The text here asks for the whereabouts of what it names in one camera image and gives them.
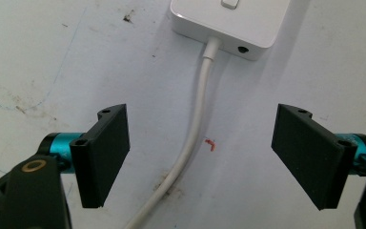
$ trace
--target white surface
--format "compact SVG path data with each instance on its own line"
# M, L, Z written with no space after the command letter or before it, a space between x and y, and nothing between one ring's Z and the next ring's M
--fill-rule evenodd
M0 1L0 176L46 134L86 131L100 109L128 104L132 149L105 207L81 209L63 176L74 228L123 228L182 147L204 46L171 31L169 4ZM217 55L206 101L201 135L215 151L199 142L144 228L354 228L364 178L319 212L270 144L278 102L366 134L366 2L294 0L261 59Z
M215 0L172 0L173 29L206 43L209 36L222 40L221 49L256 60L277 37L290 0L247 0L235 10ZM249 51L241 53L238 47Z

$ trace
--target power adapter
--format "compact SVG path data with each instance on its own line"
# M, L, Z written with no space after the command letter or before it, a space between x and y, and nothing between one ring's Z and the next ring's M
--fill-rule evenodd
M290 0L172 0L173 30L256 60L275 42Z

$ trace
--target charging cable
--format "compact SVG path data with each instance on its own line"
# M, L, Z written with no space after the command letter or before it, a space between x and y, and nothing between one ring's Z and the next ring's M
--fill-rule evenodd
M193 111L193 121L190 126L189 135L180 152L179 158L174 163L171 171L166 176L165 180L155 190L148 201L142 206L142 208L136 213L136 215L130 220L125 229L137 229L143 222L149 212L156 206L156 203L162 199L166 192L171 188L177 177L183 171L187 161L192 155L195 143L198 139L201 128L201 119L204 114L204 98L206 93L207 78L210 74L210 69L213 64L215 55L221 46L222 42L216 37L210 37L207 43L206 50L203 53L203 64L201 66L200 75L198 78L197 95L195 98L195 105Z

